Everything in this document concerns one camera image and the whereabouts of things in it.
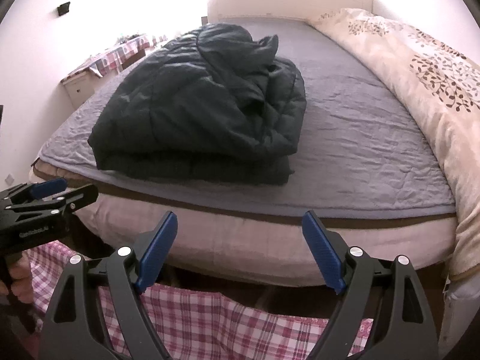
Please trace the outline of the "person's left hand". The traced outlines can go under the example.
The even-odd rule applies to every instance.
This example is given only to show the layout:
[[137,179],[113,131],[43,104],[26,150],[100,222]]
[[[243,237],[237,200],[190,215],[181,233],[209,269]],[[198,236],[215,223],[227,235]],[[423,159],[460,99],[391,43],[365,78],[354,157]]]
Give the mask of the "person's left hand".
[[34,298],[32,272],[26,251],[22,252],[22,257],[17,262],[9,265],[9,273],[13,282],[10,286],[0,283],[1,295],[6,296],[11,292],[20,302],[32,304]]

